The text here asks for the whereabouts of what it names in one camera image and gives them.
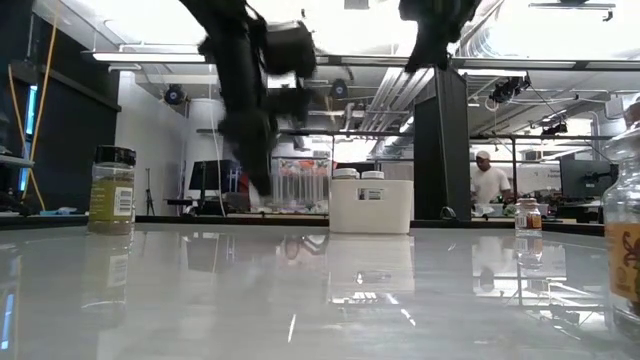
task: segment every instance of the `person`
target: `person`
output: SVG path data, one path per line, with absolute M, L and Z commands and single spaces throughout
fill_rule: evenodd
M 471 195 L 477 204 L 489 204 L 498 195 L 506 200 L 511 197 L 511 185 L 504 171 L 491 166 L 491 155 L 486 151 L 476 154 L 476 170 L 471 175 Z

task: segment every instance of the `white box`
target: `white box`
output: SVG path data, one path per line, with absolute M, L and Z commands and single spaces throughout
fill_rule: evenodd
M 331 181 L 329 230 L 337 233 L 407 234 L 413 181 Z

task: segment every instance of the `pillar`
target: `pillar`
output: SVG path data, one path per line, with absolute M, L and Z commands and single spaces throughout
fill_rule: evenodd
M 435 70 L 414 113 L 416 220 L 438 220 L 444 206 L 471 220 L 467 84 L 454 70 Z

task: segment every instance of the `black column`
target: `black column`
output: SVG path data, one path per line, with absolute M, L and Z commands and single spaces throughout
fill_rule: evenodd
M 20 155 L 22 143 L 9 91 L 8 65 L 27 55 L 32 6 L 33 0 L 0 0 L 0 146 L 14 155 Z M 15 87 L 18 101 L 25 103 L 28 86 L 16 81 Z M 26 105 L 19 110 L 26 110 Z M 18 168 L 0 164 L 0 191 L 17 184 Z
M 471 219 L 467 84 L 454 70 L 434 70 L 415 106 L 416 220 L 437 220 L 449 206 Z

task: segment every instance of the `cable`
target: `cable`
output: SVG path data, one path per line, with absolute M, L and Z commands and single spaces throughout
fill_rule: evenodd
M 589 113 L 592 114 L 595 117 L 594 121 L 597 124 L 600 121 L 600 117 L 598 116 L 598 114 L 595 111 L 589 111 Z M 602 154 L 600 152 L 600 150 L 598 150 L 595 146 L 593 146 L 592 143 L 588 142 L 587 140 L 582 140 L 582 141 L 587 143 L 587 145 L 589 145 L 591 147 L 591 149 L 593 149 L 593 151 L 595 151 L 596 154 L 600 155 L 603 159 L 607 160 L 609 163 L 613 163 L 613 161 L 611 161 L 611 159 L 609 159 L 608 157 L 604 156 L 604 154 Z
M 49 54 L 47 55 L 47 67 L 45 68 L 44 84 L 42 85 L 42 97 L 40 98 L 40 107 L 38 108 L 38 117 L 36 118 L 36 130 L 33 134 L 33 145 L 31 146 L 31 156 L 29 157 L 29 160 L 31 160 L 31 162 L 33 162 L 33 159 L 36 154 L 36 148 L 38 146 L 38 134 L 40 133 L 40 120 L 42 119 L 42 113 L 44 111 L 44 103 L 47 98 L 47 87 L 49 86 L 49 72 L 51 70 L 51 59 L 53 57 L 53 47 L 56 43 L 56 34 L 58 33 L 58 17 L 60 15 L 60 3 L 61 1 L 58 1 L 56 3 L 56 11 L 53 17 L 53 27 L 51 29 L 51 41 L 49 42 Z M 33 169 L 29 169 L 29 173 L 31 174 L 31 177 L 35 177 L 33 175 Z M 24 192 L 22 193 L 22 199 L 24 199 L 27 196 L 27 189 L 29 189 L 28 186 L 24 189 Z
M 18 130 L 20 131 L 20 140 L 22 140 L 22 151 L 24 152 L 27 148 L 27 140 L 24 135 L 24 128 L 22 127 L 22 118 L 20 116 L 20 108 L 18 107 L 18 97 L 16 96 L 16 87 L 13 83 L 13 70 L 11 69 L 11 64 L 8 66 L 9 69 L 9 87 L 11 89 L 11 99 L 13 100 L 13 110 L 16 113 L 16 120 L 18 121 Z M 38 183 L 36 182 L 35 176 L 33 176 L 33 172 L 31 169 L 27 170 L 27 180 L 31 177 L 31 181 L 33 181 L 33 188 L 36 190 L 36 195 L 38 196 L 38 201 L 40 201 L 40 206 L 42 210 L 45 211 L 46 208 L 44 206 L 44 201 L 42 200 L 42 195 L 40 194 L 40 188 L 38 188 Z
M 209 65 L 209 72 L 212 71 L 213 66 Z M 213 122 L 213 98 L 211 96 L 211 87 L 213 83 L 209 81 L 209 106 L 210 106 L 210 119 L 211 119 L 211 134 L 213 135 L 213 142 L 216 146 L 216 159 L 218 160 L 218 201 L 220 201 L 220 211 L 222 212 L 222 217 L 227 217 L 227 213 L 224 211 L 224 203 L 222 202 L 222 170 L 220 167 L 222 165 L 222 160 L 220 159 L 220 150 L 218 150 L 218 135 L 216 134 L 216 126 Z
M 551 104 L 549 104 L 549 102 L 548 102 L 544 97 L 542 97 L 542 95 L 540 95 L 540 93 L 538 92 L 538 90 L 536 90 L 536 88 L 534 88 L 534 87 L 533 87 L 533 85 L 529 85 L 529 87 L 531 88 L 531 90 L 533 90 L 533 91 L 536 93 L 536 95 L 538 95 L 538 97 L 540 98 L 540 100 L 542 100 L 542 102 L 544 102 L 544 105 L 547 105 L 547 107 L 548 107 L 549 109 L 551 109 L 551 112 L 553 112 L 553 115 L 554 115 L 554 116 L 558 115 L 558 112 L 557 112 L 557 111 L 555 111 L 555 110 L 553 110 L 553 108 L 551 107 Z

